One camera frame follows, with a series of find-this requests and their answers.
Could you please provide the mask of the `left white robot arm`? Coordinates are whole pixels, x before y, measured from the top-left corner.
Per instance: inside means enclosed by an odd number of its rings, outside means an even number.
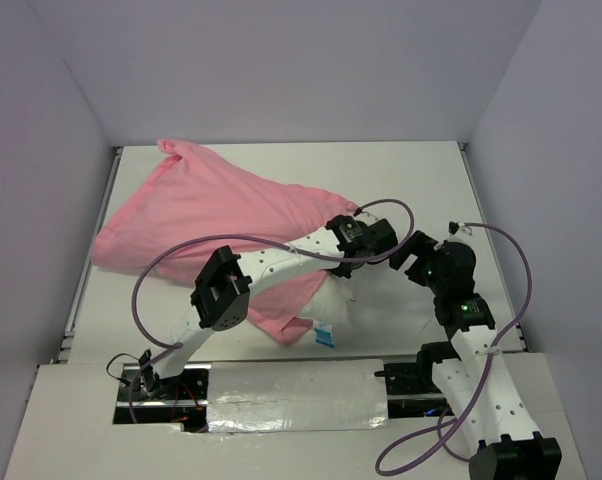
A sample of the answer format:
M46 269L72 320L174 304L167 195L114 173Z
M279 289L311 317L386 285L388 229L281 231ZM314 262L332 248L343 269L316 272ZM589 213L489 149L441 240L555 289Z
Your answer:
M149 397L171 395L194 353L212 334L243 322L256 295L314 272L348 277L366 263L385 260L402 245L387 220L368 225L343 215L284 244L246 239L264 248L248 253L235 252L229 246L216 249L197 276L189 307L172 328L170 341L153 342L163 351L146 351L141 356L136 383Z

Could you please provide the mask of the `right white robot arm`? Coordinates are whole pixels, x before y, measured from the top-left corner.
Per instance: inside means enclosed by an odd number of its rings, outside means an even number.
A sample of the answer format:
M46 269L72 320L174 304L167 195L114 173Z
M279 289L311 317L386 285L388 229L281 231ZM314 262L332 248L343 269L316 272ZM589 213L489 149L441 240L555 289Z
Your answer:
M451 224L444 241L417 231L390 259L395 270L415 259L405 274L432 292L447 336L421 347L415 369L418 384L439 390L454 415L437 424L437 444L462 432L472 479L554 479L561 448L533 420L507 368L499 348L505 332L475 290L476 254L463 237L469 229Z

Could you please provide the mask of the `pink pillowcase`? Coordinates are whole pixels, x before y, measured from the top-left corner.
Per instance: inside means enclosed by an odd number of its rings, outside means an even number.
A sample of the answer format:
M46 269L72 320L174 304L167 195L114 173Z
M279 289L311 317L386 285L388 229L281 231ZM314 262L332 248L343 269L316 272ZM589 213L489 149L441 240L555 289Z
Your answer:
M91 322L140 342L166 340L212 252L286 243L355 211L326 160L303 145L203 145L162 139L128 147L92 248Z

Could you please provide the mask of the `white pillow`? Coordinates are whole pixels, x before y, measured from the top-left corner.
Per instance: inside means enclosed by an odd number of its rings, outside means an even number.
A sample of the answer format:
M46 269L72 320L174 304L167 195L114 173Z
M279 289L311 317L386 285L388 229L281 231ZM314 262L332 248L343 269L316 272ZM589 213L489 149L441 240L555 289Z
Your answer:
M311 299L297 314L308 321L317 344L335 348L351 329L351 310L355 298L349 282L327 275Z

